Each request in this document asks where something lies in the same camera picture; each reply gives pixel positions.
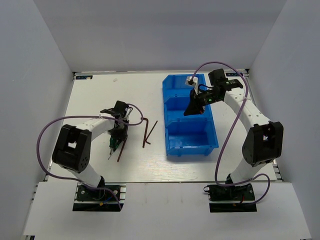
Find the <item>green stubby screwdriver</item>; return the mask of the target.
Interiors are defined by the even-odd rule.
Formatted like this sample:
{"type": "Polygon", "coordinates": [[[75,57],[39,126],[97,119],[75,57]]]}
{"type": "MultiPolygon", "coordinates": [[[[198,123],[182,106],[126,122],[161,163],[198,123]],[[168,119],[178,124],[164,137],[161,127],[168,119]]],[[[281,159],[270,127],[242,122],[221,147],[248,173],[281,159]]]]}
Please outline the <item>green stubby screwdriver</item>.
{"type": "Polygon", "coordinates": [[[114,137],[110,137],[109,139],[109,157],[108,160],[111,158],[111,156],[113,155],[113,153],[116,151],[117,149],[117,140],[114,137]]]}

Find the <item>long dark hex key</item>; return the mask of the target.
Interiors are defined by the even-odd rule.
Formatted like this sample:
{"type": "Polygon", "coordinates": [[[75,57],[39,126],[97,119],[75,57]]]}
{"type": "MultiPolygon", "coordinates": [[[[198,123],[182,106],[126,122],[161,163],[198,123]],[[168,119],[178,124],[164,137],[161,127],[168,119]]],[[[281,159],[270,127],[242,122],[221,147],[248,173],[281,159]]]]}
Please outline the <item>long dark hex key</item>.
{"type": "Polygon", "coordinates": [[[118,158],[117,158],[117,163],[118,163],[118,162],[120,161],[120,159],[121,159],[121,156],[122,156],[123,150],[124,150],[124,148],[125,148],[127,139],[128,139],[128,136],[123,140],[123,143],[122,143],[122,146],[121,146],[121,149],[120,149],[120,151],[119,151],[118,158]]]}

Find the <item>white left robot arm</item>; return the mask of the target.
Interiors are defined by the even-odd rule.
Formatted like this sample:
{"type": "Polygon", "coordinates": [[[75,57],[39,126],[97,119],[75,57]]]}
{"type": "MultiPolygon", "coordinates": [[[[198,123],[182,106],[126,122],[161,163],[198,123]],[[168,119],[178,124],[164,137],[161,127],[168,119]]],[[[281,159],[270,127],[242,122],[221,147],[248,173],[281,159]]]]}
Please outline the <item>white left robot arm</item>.
{"type": "Polygon", "coordinates": [[[78,125],[65,124],[60,130],[52,161],[88,185],[88,193],[96,200],[105,196],[106,187],[104,178],[89,164],[91,143],[100,135],[108,133],[109,154],[112,155],[127,140],[132,110],[127,103],[118,100],[114,107],[101,111],[102,114],[110,115],[111,119],[98,117],[78,125]]]}

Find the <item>thin dark hex key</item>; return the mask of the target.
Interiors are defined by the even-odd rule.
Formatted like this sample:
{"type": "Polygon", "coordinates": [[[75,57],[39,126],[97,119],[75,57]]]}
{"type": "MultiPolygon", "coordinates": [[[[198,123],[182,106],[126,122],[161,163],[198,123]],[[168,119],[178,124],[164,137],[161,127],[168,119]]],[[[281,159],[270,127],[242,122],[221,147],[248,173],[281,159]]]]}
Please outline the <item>thin dark hex key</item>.
{"type": "Polygon", "coordinates": [[[149,145],[151,144],[150,142],[148,142],[148,138],[150,137],[150,135],[151,135],[152,132],[154,131],[157,123],[158,123],[158,120],[156,120],[156,122],[155,122],[154,125],[152,126],[151,130],[149,131],[148,135],[146,136],[146,138],[145,138],[145,143],[146,143],[146,144],[149,144],[149,145]]]}

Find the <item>large dark hex key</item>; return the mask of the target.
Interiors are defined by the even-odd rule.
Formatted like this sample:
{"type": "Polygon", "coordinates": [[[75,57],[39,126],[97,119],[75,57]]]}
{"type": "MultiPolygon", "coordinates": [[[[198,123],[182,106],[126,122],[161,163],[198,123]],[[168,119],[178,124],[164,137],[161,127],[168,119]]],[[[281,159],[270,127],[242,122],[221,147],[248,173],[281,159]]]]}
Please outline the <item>large dark hex key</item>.
{"type": "Polygon", "coordinates": [[[144,149],[146,145],[146,140],[147,140],[149,120],[146,117],[143,117],[142,121],[145,122],[145,129],[144,129],[143,142],[142,142],[142,148],[144,149]]]}

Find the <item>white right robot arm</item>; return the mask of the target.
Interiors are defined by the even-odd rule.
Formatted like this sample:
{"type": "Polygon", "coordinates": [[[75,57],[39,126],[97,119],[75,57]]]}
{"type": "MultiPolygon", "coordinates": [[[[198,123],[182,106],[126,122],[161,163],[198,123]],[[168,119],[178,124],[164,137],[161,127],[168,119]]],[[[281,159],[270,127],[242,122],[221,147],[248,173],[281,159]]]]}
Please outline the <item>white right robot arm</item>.
{"type": "Polygon", "coordinates": [[[217,102],[224,102],[236,114],[236,121],[241,121],[247,136],[242,145],[242,160],[230,173],[225,183],[226,195],[236,200],[244,193],[243,185],[248,184],[268,163],[279,158],[282,153],[284,127],[264,116],[249,98],[245,80],[229,79],[224,70],[216,69],[209,74],[210,87],[201,89],[195,76],[187,77],[185,83],[192,87],[190,102],[184,116],[200,115],[205,107],[217,102]]]}

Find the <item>green precision screwdriver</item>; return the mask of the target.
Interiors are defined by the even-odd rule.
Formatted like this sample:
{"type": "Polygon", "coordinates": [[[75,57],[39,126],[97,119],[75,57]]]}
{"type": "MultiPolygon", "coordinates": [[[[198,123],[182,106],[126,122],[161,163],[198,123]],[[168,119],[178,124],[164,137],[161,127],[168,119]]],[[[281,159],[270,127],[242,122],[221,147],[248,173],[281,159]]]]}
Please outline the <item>green precision screwdriver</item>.
{"type": "Polygon", "coordinates": [[[117,148],[119,147],[119,145],[123,142],[123,140],[121,138],[115,138],[117,140],[117,148]]]}

